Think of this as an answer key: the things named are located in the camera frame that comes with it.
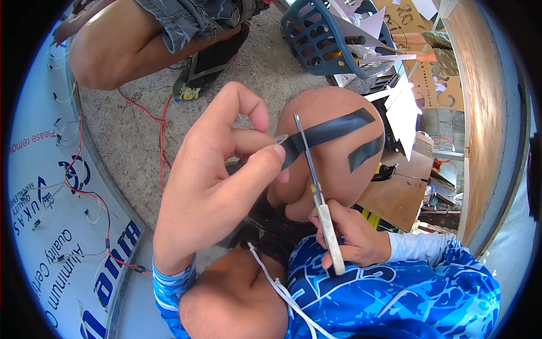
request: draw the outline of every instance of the plywood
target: plywood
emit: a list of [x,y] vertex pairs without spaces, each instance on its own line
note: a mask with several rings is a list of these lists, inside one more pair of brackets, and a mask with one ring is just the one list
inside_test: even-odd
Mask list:
[[[428,179],[433,158],[420,152],[431,155],[433,147],[430,145],[428,149],[428,143],[417,138],[410,162],[395,152],[386,152],[381,162],[388,166],[398,163],[397,173]],[[410,232],[426,187],[427,184],[421,180],[395,175],[388,181],[371,182],[358,199],[358,205],[403,231]]]
[[[375,0],[374,3],[378,10],[386,7],[384,22],[388,25],[391,34],[415,33],[433,28],[433,23],[418,13],[411,0],[402,0],[401,5],[393,4],[392,0]],[[399,44],[398,47],[417,51],[423,49],[422,44],[407,44],[406,46]],[[410,74],[415,63],[415,60],[403,62],[407,74]],[[439,76],[440,69],[435,66],[436,64],[436,62],[421,62],[410,79],[414,83],[412,88],[414,97],[423,98],[423,105],[420,108],[450,108],[463,111],[464,102],[459,77]]]
[[500,167],[501,117],[506,112],[502,64],[493,34],[479,5],[461,0],[447,20],[454,51],[462,72],[462,86],[468,91],[469,192],[462,240],[468,243],[487,209],[489,193]]

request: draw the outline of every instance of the white sleeve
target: white sleeve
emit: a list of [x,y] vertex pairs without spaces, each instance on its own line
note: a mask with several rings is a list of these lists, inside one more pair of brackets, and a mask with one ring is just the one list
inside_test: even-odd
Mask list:
[[431,267],[438,265],[442,254],[450,247],[462,247],[454,234],[421,233],[397,234],[388,232],[390,236],[391,256],[389,263],[406,260],[427,260]]

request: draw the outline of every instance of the black tape on knee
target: black tape on knee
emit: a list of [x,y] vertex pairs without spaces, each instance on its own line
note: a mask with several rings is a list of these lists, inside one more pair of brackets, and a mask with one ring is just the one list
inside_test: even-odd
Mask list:
[[354,152],[350,153],[348,155],[350,173],[354,172],[355,169],[360,167],[367,159],[380,152],[382,148],[384,148],[384,133],[375,140],[361,145]]
[[[369,113],[364,108],[360,108],[357,111],[347,114],[345,116],[326,121],[324,123],[318,124],[316,126],[313,126],[309,129],[304,130],[305,138],[307,139],[307,145],[309,148],[321,145],[328,141],[331,141],[339,137],[345,136],[349,133],[352,133],[353,131],[357,131],[363,126],[370,124],[374,120],[375,118],[371,115],[371,113]],[[384,135],[382,135],[381,138],[382,138],[382,146],[383,146]],[[301,153],[305,152],[305,145],[303,143],[303,137],[301,136],[301,133],[296,133],[294,135],[289,136],[286,140],[284,140],[281,143],[281,145],[286,150],[286,159],[284,160],[282,169],[288,168],[299,157]],[[367,152],[366,154],[370,154],[369,151],[371,149],[363,148],[363,150]]]

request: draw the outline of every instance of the scissor handle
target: scissor handle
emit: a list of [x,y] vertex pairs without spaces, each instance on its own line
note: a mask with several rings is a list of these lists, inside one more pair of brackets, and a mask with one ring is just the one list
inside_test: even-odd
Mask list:
[[[314,195],[314,202],[317,203],[316,194]],[[333,228],[333,222],[331,221],[330,208],[323,203],[318,206],[317,211],[320,224],[322,225],[322,231],[324,233],[327,249],[331,254],[331,261],[333,262],[335,274],[340,276],[345,272],[344,261],[340,252],[337,236],[335,235],[335,229]]]

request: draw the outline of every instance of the scissors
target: scissors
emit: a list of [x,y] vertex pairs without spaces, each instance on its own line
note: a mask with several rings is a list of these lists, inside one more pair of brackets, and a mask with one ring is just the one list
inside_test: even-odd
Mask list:
[[307,157],[308,168],[311,172],[311,189],[314,193],[314,204],[316,205],[318,211],[318,219],[320,219],[320,224],[322,225],[322,231],[324,233],[324,239],[326,241],[327,249],[331,254],[331,261],[333,262],[335,274],[340,276],[345,272],[344,261],[343,256],[340,253],[339,242],[337,241],[337,236],[335,235],[333,222],[331,221],[330,209],[325,203],[324,196],[320,189],[320,183],[318,182],[318,179],[316,179],[316,171],[314,170],[314,163],[312,162],[311,151],[308,148],[307,139],[305,138],[303,128],[301,127],[301,122],[299,121],[299,115],[294,114],[294,120],[295,126],[301,133],[303,143],[305,145],[305,155]]

